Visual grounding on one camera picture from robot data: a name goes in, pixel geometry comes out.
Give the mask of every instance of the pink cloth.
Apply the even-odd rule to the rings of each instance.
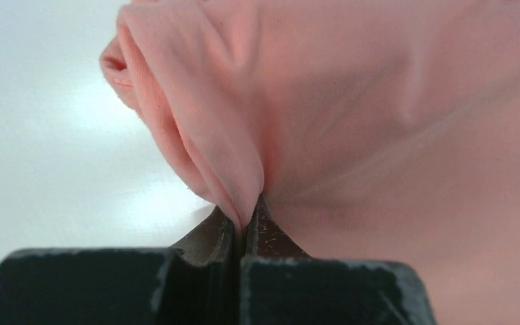
[[[440,324],[520,324],[520,0],[133,1],[102,68],[243,227],[416,268]]]

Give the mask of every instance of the pink fabric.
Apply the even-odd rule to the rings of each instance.
[[[520,324],[520,0],[134,1],[102,68],[239,227],[416,268],[440,324]]]

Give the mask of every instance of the black metal block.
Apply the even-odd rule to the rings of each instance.
[[[240,324],[433,325],[413,269],[381,261],[244,257]]]
[[[18,251],[0,264],[0,325],[153,325],[168,309],[191,308],[168,315],[197,324],[204,317],[197,303],[163,303],[165,292],[181,303],[198,300],[206,278],[183,264],[174,249]]]

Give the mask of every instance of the white surface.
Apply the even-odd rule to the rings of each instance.
[[[126,0],[0,0],[0,260],[50,246],[166,246],[212,209],[104,81]]]

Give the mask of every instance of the black clamp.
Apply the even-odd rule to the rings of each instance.
[[[432,325],[407,265],[313,259],[262,199],[245,238],[216,208],[169,248],[23,250],[0,263],[0,325]]]

